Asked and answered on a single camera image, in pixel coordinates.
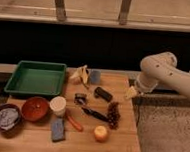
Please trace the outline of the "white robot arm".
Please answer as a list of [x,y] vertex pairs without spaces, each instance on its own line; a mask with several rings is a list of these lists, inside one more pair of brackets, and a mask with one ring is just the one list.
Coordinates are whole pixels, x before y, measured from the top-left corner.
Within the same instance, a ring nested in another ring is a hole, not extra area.
[[140,62],[140,69],[134,85],[125,91],[126,99],[150,93],[162,82],[190,100],[190,73],[177,68],[174,53],[163,52],[146,56]]

